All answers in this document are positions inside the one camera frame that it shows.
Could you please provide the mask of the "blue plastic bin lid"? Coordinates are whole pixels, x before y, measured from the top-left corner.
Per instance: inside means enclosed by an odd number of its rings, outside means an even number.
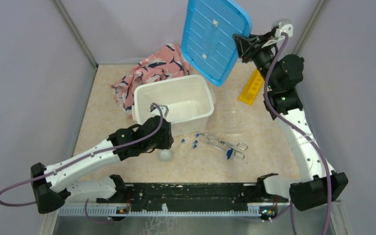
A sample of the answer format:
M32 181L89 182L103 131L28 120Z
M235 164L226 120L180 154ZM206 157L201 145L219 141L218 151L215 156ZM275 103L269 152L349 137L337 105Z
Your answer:
M249 14L233 0L190 0L181 51L188 63L215 86L222 86L239 55L233 35L248 37Z

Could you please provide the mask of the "white plastic storage bin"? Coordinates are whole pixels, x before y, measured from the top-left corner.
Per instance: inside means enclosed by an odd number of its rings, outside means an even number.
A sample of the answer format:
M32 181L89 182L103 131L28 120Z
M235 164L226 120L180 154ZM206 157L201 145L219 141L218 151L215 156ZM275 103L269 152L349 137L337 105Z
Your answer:
M168 107L164 118L171 123L172 136L176 137L205 130L216 98L204 77L194 74L137 87L132 119L143 124L158 115L157 111L150 111L151 103Z

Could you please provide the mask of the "white round ball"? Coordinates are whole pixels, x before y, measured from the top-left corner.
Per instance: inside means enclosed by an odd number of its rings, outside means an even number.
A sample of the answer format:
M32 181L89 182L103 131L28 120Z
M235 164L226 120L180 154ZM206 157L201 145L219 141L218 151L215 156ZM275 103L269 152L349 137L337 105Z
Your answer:
M161 162L169 162L172 159L173 153L169 149L159 150L157 158Z

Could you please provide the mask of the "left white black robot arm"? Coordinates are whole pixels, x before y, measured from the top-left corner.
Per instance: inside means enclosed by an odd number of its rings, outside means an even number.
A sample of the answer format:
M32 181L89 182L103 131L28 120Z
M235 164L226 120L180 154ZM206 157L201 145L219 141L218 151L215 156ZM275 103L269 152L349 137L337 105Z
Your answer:
M102 180L80 181L79 178L155 149L170 149L174 142L171 131L170 122L155 116L142 125L118 129L95 147L63 162L34 164L30 168L31 177L40 177L31 184L38 212L53 212L66 202L125 202L128 189L120 175L112 174Z

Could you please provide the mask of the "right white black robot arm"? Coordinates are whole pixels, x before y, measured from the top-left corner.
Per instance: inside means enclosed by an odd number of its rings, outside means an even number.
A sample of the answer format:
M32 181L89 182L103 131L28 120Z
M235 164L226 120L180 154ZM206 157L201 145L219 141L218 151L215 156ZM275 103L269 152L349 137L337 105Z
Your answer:
M283 131L295 161L299 179L271 173L257 180L256 195L262 202L274 196L288 199L296 209L306 211L325 205L330 211L349 180L338 173L322 153L306 120L297 85L303 81L303 57L296 54L282 56L289 36L282 32L242 36L234 34L239 58L243 63L253 62L263 77L264 105L272 120Z

